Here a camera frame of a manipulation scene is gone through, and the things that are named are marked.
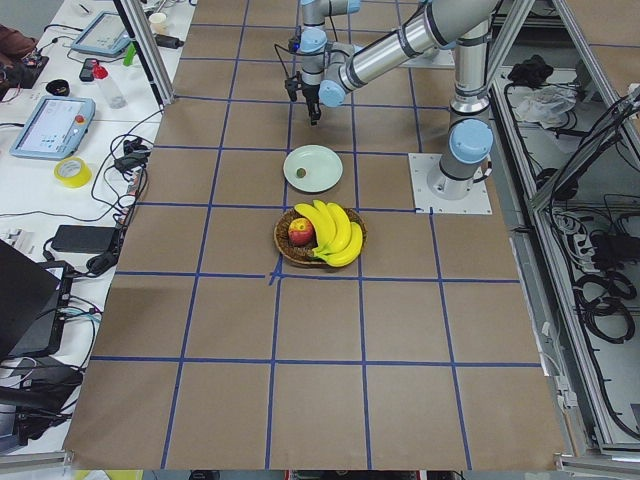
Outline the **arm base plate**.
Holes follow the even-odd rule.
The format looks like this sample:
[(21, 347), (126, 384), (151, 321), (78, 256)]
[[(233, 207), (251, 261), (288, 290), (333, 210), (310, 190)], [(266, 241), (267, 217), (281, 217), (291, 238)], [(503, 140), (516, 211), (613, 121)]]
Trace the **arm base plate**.
[(440, 170), (441, 154), (409, 153), (414, 210), (423, 214), (491, 215), (492, 208), (480, 167), (471, 179), (458, 181)]

